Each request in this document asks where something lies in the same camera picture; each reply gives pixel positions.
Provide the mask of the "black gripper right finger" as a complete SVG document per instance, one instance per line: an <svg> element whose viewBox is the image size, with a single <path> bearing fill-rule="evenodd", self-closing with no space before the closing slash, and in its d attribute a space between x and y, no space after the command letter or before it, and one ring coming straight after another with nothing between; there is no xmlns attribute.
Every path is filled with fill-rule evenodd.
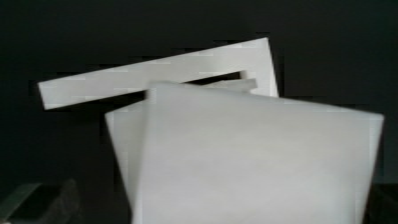
<svg viewBox="0 0 398 224"><path fill-rule="evenodd" d="M366 224L398 224L398 184L373 186L366 218Z"/></svg>

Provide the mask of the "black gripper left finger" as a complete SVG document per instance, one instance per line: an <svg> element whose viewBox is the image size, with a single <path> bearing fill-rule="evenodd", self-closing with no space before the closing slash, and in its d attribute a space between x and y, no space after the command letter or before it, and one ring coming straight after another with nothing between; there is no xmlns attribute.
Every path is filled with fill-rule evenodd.
<svg viewBox="0 0 398 224"><path fill-rule="evenodd" d="M73 179L16 187L0 201L0 224L80 224L80 193Z"/></svg>

